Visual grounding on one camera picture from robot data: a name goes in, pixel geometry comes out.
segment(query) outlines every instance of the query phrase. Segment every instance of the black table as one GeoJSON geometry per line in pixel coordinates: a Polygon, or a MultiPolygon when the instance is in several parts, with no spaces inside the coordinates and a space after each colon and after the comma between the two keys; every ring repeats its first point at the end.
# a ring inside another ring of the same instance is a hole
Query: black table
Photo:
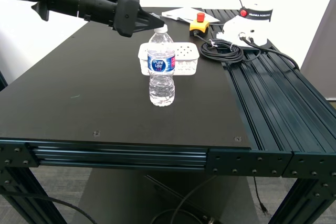
{"type": "MultiPolygon", "coordinates": [[[[165,21],[174,41],[201,45],[187,24],[165,21]]],[[[39,165],[296,177],[270,223],[314,222],[336,199],[335,110],[274,54],[200,58],[194,76],[174,77],[174,103],[153,106],[137,58],[152,34],[88,23],[3,90],[0,185],[45,194],[28,169],[39,165]]],[[[65,223],[51,203],[7,199],[29,223],[65,223]]]]}

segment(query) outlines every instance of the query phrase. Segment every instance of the perforated basket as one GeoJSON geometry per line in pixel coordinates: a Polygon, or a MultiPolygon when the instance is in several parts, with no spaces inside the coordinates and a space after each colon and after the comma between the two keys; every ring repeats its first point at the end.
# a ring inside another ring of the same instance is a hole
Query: perforated basket
{"type": "MultiPolygon", "coordinates": [[[[141,72],[143,75],[148,76],[148,63],[147,63],[147,47],[148,43],[140,46],[138,57],[140,60],[141,72]]],[[[190,42],[175,42],[173,43],[175,50],[175,76],[191,76],[196,73],[197,61],[199,53],[197,46],[190,42]]]]}

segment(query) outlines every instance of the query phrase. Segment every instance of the water bottle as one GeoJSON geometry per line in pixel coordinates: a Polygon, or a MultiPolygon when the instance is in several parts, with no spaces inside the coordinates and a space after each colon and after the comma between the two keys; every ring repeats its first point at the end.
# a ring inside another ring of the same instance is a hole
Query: water bottle
{"type": "Polygon", "coordinates": [[[175,51],[173,40],[167,34],[167,25],[154,30],[148,45],[149,96],[156,106],[168,106],[175,98],[173,73],[175,51]]]}

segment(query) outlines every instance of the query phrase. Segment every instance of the bottle label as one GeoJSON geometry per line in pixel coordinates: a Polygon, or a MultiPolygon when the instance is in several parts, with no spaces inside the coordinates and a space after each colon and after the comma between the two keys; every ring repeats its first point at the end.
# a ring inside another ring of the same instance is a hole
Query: bottle label
{"type": "Polygon", "coordinates": [[[153,59],[148,55],[148,69],[155,72],[170,72],[175,69],[175,55],[167,59],[153,59]]]}

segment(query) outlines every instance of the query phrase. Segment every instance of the screw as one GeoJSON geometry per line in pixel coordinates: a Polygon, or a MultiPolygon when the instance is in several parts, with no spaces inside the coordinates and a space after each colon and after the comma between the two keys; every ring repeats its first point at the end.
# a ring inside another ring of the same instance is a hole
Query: screw
{"type": "Polygon", "coordinates": [[[100,136],[100,131],[95,131],[95,132],[93,133],[93,136],[94,136],[94,137],[99,137],[99,136],[100,136]]]}
{"type": "Polygon", "coordinates": [[[241,139],[242,139],[242,138],[241,138],[240,136],[236,136],[236,137],[235,137],[235,141],[236,141],[236,142],[241,142],[241,139]]]}

